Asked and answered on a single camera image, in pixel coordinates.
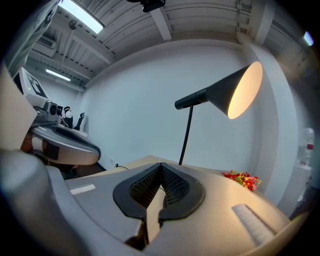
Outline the long ceiling light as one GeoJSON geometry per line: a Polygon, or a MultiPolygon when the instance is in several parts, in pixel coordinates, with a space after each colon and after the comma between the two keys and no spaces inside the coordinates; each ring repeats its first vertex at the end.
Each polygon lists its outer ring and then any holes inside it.
{"type": "Polygon", "coordinates": [[[69,77],[66,77],[66,76],[64,76],[64,75],[61,75],[61,74],[59,74],[59,73],[57,73],[57,72],[54,72],[54,71],[52,71],[52,70],[50,70],[50,69],[45,69],[45,72],[46,73],[48,73],[48,74],[50,74],[50,75],[52,75],[52,76],[55,76],[55,77],[57,77],[57,78],[59,78],[59,79],[62,79],[62,80],[64,80],[64,81],[67,81],[67,82],[70,82],[71,81],[71,79],[69,78],[69,77]]]}
{"type": "Polygon", "coordinates": [[[58,6],[80,20],[96,34],[99,34],[105,27],[97,18],[85,10],[84,7],[73,0],[59,0],[58,6]]]}
{"type": "Polygon", "coordinates": [[[308,31],[304,33],[303,40],[309,47],[311,47],[314,44],[314,40],[308,31]]]}

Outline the person's left hand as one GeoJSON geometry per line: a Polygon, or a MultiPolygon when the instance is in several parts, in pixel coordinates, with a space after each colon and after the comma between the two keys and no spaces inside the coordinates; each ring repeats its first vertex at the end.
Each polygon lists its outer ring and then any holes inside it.
{"type": "Polygon", "coordinates": [[[24,140],[21,144],[20,149],[25,152],[25,153],[29,153],[33,150],[33,145],[32,145],[32,134],[30,132],[28,132],[25,137],[24,140]]]}

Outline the black white device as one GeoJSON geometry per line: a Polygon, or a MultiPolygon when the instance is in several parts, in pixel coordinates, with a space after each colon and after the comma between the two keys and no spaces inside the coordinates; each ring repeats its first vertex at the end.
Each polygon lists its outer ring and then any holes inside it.
{"type": "Polygon", "coordinates": [[[73,114],[69,106],[63,108],[61,123],[65,127],[73,129],[73,114]]]}

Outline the black desk lamp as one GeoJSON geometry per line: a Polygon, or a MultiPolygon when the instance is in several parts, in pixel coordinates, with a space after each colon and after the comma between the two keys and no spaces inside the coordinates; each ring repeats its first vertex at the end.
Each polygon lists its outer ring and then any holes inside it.
{"type": "Polygon", "coordinates": [[[178,164],[183,163],[194,106],[209,102],[230,120],[242,115],[255,100],[263,80],[263,66],[255,61],[216,83],[187,95],[174,103],[177,110],[189,108],[188,121],[178,164]]]}

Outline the white water dispenser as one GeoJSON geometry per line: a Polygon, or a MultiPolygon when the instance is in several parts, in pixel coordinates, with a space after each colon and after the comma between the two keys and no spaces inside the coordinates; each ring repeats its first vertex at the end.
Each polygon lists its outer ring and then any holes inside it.
{"type": "Polygon", "coordinates": [[[304,198],[304,194],[307,190],[307,187],[312,179],[312,167],[309,165],[295,166],[292,174],[292,193],[296,201],[301,202],[304,198]]]}

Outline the white pot with artificial flowers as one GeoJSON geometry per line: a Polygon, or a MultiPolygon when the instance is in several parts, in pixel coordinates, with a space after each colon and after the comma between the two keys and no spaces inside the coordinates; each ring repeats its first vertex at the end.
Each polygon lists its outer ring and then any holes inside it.
{"type": "Polygon", "coordinates": [[[221,174],[225,178],[237,182],[251,192],[255,191],[262,182],[257,176],[251,176],[248,172],[230,170],[228,172],[222,172],[221,174]]]}

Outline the clear water dispenser bottle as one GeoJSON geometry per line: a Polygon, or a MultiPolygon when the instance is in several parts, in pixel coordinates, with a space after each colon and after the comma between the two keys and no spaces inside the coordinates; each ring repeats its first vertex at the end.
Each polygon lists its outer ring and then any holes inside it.
{"type": "Polygon", "coordinates": [[[302,135],[302,143],[299,146],[298,152],[298,162],[301,166],[309,166],[314,151],[314,129],[311,127],[305,128],[302,135]]]}

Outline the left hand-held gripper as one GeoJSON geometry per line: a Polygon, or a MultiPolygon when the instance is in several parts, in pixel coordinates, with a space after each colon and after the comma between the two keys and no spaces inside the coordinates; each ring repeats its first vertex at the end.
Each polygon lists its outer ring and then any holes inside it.
{"type": "MultiPolygon", "coordinates": [[[[36,111],[36,123],[58,123],[58,105],[49,100],[38,79],[21,67],[13,78],[16,86],[36,111]]],[[[56,125],[32,130],[33,151],[51,162],[64,165],[93,165],[101,150],[77,130],[56,125]]]]}

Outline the black stand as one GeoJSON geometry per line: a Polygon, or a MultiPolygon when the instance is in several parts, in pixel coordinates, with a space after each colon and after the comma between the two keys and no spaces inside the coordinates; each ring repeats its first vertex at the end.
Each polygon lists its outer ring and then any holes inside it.
{"type": "Polygon", "coordinates": [[[84,131],[84,126],[85,126],[85,124],[86,124],[86,121],[87,121],[87,117],[86,117],[85,113],[82,112],[82,113],[79,115],[77,124],[76,124],[76,126],[75,126],[73,129],[74,129],[74,130],[77,130],[77,131],[83,132],[83,131],[84,131]]]}

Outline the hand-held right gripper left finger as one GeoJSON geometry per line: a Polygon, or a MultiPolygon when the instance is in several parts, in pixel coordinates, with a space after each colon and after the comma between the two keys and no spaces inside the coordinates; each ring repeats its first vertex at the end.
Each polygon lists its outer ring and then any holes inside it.
{"type": "Polygon", "coordinates": [[[158,223],[161,190],[156,190],[155,196],[146,208],[144,220],[126,216],[116,204],[113,193],[122,181],[151,166],[147,164],[105,175],[69,179],[65,183],[81,209],[95,224],[118,241],[137,248],[144,242],[144,238],[152,242],[161,230],[158,223]]]}

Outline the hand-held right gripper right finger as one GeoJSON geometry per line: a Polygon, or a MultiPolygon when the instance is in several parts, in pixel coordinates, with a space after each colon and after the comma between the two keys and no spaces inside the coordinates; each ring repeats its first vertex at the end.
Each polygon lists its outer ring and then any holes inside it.
{"type": "Polygon", "coordinates": [[[236,256],[254,249],[254,241],[232,209],[236,205],[247,205],[274,233],[290,222],[271,202],[229,178],[174,167],[196,178],[205,197],[188,217],[163,223],[149,245],[151,256],[236,256]]]}

